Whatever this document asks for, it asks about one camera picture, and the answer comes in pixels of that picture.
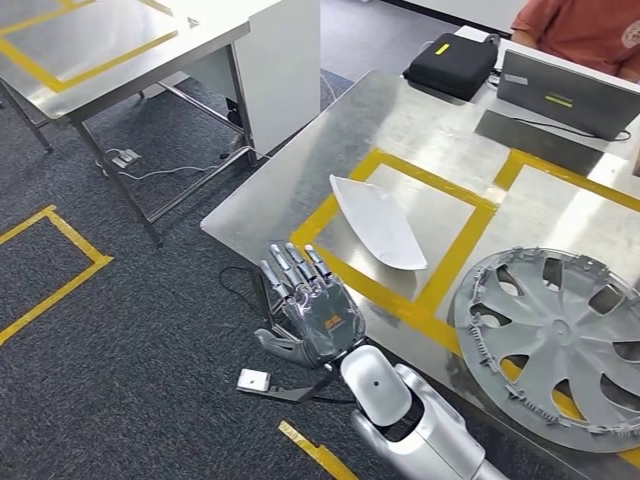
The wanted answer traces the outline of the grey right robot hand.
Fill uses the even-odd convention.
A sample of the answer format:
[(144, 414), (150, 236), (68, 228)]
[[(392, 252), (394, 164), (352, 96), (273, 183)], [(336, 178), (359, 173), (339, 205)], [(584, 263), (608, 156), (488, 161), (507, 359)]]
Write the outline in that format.
[(297, 331), (294, 339), (277, 337), (266, 329), (254, 336), (266, 351), (298, 366), (315, 369), (353, 349), (365, 333), (365, 322), (338, 276), (312, 245), (306, 258), (292, 243), (276, 243), (269, 252), (278, 272), (266, 260), (262, 273), (282, 301), (282, 311)]

